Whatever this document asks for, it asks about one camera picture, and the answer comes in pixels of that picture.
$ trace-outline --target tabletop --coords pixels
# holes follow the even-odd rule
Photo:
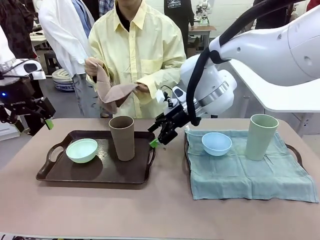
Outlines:
[[[296,86],[277,86],[265,81],[238,60],[233,59],[230,64],[266,110],[278,113],[320,113],[320,79]]]
[[[136,119],[145,131],[154,119]],[[279,134],[294,146],[320,186],[320,160],[284,121]],[[107,130],[106,119],[55,119],[0,171],[0,232],[20,236],[318,240],[320,205],[279,199],[193,200],[184,154],[184,130],[157,148],[141,189],[106,185],[64,187],[36,180],[48,150],[73,130]],[[199,130],[246,130],[248,119],[203,119]]]

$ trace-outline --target shirt pocket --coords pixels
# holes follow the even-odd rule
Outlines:
[[[161,70],[162,64],[163,64],[162,59],[141,60],[141,71],[143,76],[147,76]]]

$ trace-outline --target bowl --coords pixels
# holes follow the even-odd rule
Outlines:
[[[77,164],[85,164],[94,159],[97,151],[97,141],[85,138],[71,143],[66,149],[66,155]]]
[[[229,152],[232,141],[230,137],[219,133],[210,132],[202,137],[203,149],[212,156],[222,156]]]

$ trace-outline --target shirt collar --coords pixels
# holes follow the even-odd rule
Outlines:
[[[118,26],[121,25],[119,16],[116,11],[116,4],[118,4],[117,0],[115,0],[114,7],[113,7],[113,30],[114,31],[116,31]],[[141,5],[140,5],[136,15],[135,15],[134,19],[132,20],[132,22],[134,22],[134,24],[140,30],[142,30],[144,27],[146,13],[147,13],[147,4],[145,3],[145,0],[142,0]]]

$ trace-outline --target light blue towel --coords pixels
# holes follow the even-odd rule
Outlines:
[[[276,133],[264,159],[245,157],[248,131],[218,131],[232,140],[224,156],[207,154],[202,136],[212,131],[186,131],[191,169],[191,190],[199,199],[272,198],[318,203],[312,177],[297,163]]]

